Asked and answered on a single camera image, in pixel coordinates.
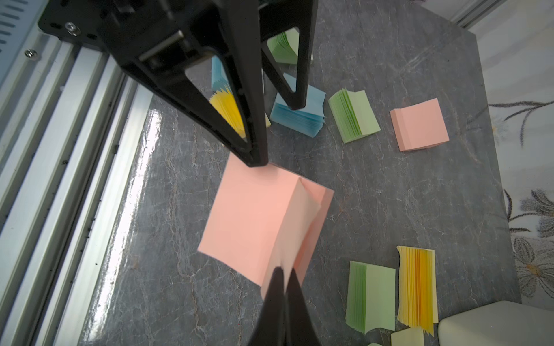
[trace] sticky note stack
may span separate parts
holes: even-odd
[[[286,73],[284,75],[291,89],[296,90],[296,78]],[[286,105],[281,95],[277,94],[270,119],[313,138],[325,122],[323,114],[324,100],[325,93],[323,91],[308,85],[306,107],[293,111]]]
[[[433,323],[439,322],[435,251],[397,246],[400,253],[398,272],[398,321],[410,327],[422,327],[434,335]]]
[[[212,57],[212,91],[230,90],[229,80],[221,60],[217,56]]]
[[[362,334],[394,330],[395,275],[392,268],[350,261],[346,324]]]
[[[231,153],[198,251],[261,286],[262,297],[277,266],[285,287],[293,268],[302,284],[332,196],[286,169],[249,168]]]
[[[365,90],[358,92],[339,90],[329,99],[329,106],[344,143],[381,130]]]
[[[423,329],[421,327],[408,328],[391,334],[392,346],[425,346]]]
[[[240,116],[235,98],[229,89],[225,91],[216,91],[209,99],[209,102],[241,137],[246,137],[242,117]],[[271,122],[269,122],[268,116],[265,115],[265,127],[269,127],[270,125]]]
[[[400,151],[430,148],[449,140],[438,99],[393,109],[391,118]]]
[[[300,34],[298,30],[292,28],[270,38],[268,48],[276,62],[296,65],[298,63],[299,41]]]

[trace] marble veining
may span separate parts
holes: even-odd
[[[406,1],[320,0],[314,40],[310,84],[327,99],[365,89],[382,129],[343,144],[327,102],[313,139],[268,129],[271,161],[335,191],[302,288],[321,344],[390,345],[388,330],[346,325],[348,262],[398,269],[397,245],[436,250],[440,319],[519,302],[474,35]],[[208,95],[209,64],[190,76]],[[450,141],[401,153],[388,112],[434,97]],[[259,287],[196,252],[227,155],[153,99],[80,344],[247,344]]]

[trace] flower drawing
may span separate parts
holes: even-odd
[[[507,137],[507,123],[503,119],[493,115],[490,116],[490,122],[493,129],[494,141],[498,145]]]
[[[527,239],[517,237],[514,255],[521,294],[533,297],[538,285],[554,298],[554,247],[535,251]]]
[[[508,224],[510,223],[510,221],[512,220],[515,220],[521,216],[525,216],[525,215],[528,215],[528,214],[520,214],[520,215],[516,215],[516,216],[513,216],[512,217],[512,210],[513,210],[513,202],[512,202],[512,197],[510,197],[510,194],[506,191],[506,189],[504,189],[504,194],[506,195],[506,199],[508,201],[508,210],[507,210],[507,219],[508,219]],[[530,230],[528,228],[513,228],[513,227],[510,227],[510,232],[530,232]]]
[[[541,237],[554,235],[554,202],[546,196],[543,190],[532,190],[531,198],[521,201],[521,210],[527,211],[522,216],[538,215],[541,217],[537,227]]]
[[[520,128],[520,144],[523,148],[524,143],[524,133],[525,133],[525,124],[527,123],[527,119],[529,119],[529,116],[533,114],[536,110],[552,105],[554,104],[554,100],[550,102],[536,102],[536,101],[519,101],[519,102],[512,102],[509,104],[489,104],[490,107],[499,107],[499,108],[512,108],[513,107],[524,107],[522,110],[516,111],[510,115],[508,115],[504,121],[509,120],[519,114],[525,113],[525,116],[523,117],[523,120],[521,121],[521,128]]]

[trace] pink sticky note pad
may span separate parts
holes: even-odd
[[[303,199],[302,191],[319,205],[315,216],[308,212],[291,214],[291,209],[298,209],[298,203],[311,205],[310,200]],[[290,234],[279,235],[283,223],[296,220],[298,225],[307,224],[307,230],[306,226],[297,230],[304,233],[302,241],[299,246],[293,245],[292,250],[287,250],[286,256],[294,255],[294,268],[302,283],[332,195],[332,190],[274,164],[250,168],[230,154],[198,251],[224,262],[262,286],[268,270],[273,272],[274,268],[268,267],[270,260],[275,260],[272,253],[276,244],[281,244],[281,238],[291,237]]]
[[[391,119],[400,151],[430,148],[449,141],[438,99],[394,109]]]

